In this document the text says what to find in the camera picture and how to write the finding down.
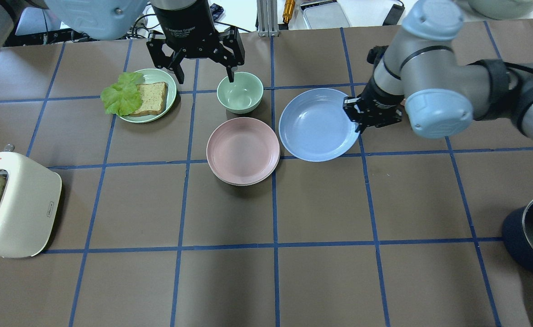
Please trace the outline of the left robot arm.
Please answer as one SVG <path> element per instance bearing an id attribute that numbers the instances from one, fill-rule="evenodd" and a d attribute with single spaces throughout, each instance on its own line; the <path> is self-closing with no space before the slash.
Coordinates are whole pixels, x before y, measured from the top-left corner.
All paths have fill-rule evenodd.
<path id="1" fill-rule="evenodd" d="M 49 9 L 66 25 L 96 40 L 120 39 L 146 7 L 145 0 L 0 0 L 0 49 L 28 7 Z M 239 29 L 218 32 L 206 0 L 152 0 L 162 37 L 148 41 L 157 68 L 171 71 L 184 82 L 181 61 L 208 58 L 226 68 L 229 81 L 245 63 Z"/>

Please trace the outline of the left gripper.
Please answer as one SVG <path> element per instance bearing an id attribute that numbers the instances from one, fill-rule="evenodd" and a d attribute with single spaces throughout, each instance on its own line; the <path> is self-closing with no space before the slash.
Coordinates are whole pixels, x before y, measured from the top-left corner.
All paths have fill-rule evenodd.
<path id="1" fill-rule="evenodd" d="M 166 39 L 149 34 L 147 48 L 154 66 L 167 69 L 184 83 L 181 62 L 184 58 L 208 58 L 225 67 L 228 81 L 234 82 L 235 70 L 245 64 L 245 48 L 239 28 L 217 32 L 206 0 L 152 0 L 152 9 Z M 164 53 L 168 45 L 173 53 Z"/>

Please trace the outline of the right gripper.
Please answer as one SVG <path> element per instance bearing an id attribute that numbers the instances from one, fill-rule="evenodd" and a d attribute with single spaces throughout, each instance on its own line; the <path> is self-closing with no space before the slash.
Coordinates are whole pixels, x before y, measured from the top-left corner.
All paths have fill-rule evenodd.
<path id="1" fill-rule="evenodd" d="M 370 81 L 360 95 L 343 98 L 343 110 L 356 124 L 355 132 L 362 134 L 366 128 L 382 128 L 401 122 L 400 103 L 404 98 L 402 94 L 387 93 L 376 82 Z"/>

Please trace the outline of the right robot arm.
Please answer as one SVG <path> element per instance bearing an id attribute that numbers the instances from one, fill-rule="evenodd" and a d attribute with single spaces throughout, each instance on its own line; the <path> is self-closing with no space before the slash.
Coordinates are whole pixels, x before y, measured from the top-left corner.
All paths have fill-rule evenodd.
<path id="1" fill-rule="evenodd" d="M 374 72 L 362 93 L 343 99 L 356 133 L 401 122 L 404 102 L 412 130 L 423 138 L 506 118 L 533 141 L 533 63 L 481 59 L 459 65 L 451 43 L 462 27 L 453 1 L 416 2 L 391 44 L 370 50 Z"/>

